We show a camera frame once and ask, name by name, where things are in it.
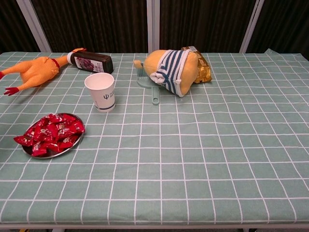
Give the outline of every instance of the bottle label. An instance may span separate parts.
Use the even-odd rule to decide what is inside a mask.
[[[92,60],[92,59],[85,59],[81,57],[74,57],[75,62],[78,68],[86,69],[92,72],[97,73],[104,73],[103,63],[100,61]]]

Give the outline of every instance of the dark curtain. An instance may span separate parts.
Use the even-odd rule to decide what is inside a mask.
[[[32,0],[53,52],[147,52],[146,0]]]
[[[301,53],[309,59],[309,1],[265,0],[247,52]]]
[[[160,48],[239,52],[255,0],[162,0]]]
[[[15,0],[1,0],[0,15],[0,53],[40,51]]]

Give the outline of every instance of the yellow plush toy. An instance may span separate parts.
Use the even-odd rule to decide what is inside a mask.
[[[156,50],[142,63],[134,61],[134,67],[144,70],[156,84],[168,91],[183,97],[197,78],[197,55],[190,49]]]

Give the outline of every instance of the bottle cap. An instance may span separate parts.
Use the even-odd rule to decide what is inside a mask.
[[[71,62],[71,56],[72,56],[73,52],[69,52],[68,55],[67,55],[67,61],[69,64],[72,64]]]

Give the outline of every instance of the plush toy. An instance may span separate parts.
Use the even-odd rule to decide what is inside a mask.
[[[73,52],[85,50],[84,48],[74,49]],[[23,84],[18,87],[8,87],[6,92],[9,96],[18,91],[36,87],[48,80],[51,80],[59,73],[59,69],[68,63],[67,56],[56,59],[49,57],[39,57],[34,60],[22,61],[8,69],[0,71],[0,79],[10,73],[20,73]]]
[[[143,63],[135,60],[134,67],[138,73],[144,70],[155,83],[183,97],[197,78],[197,61],[197,55],[190,49],[156,50]]]

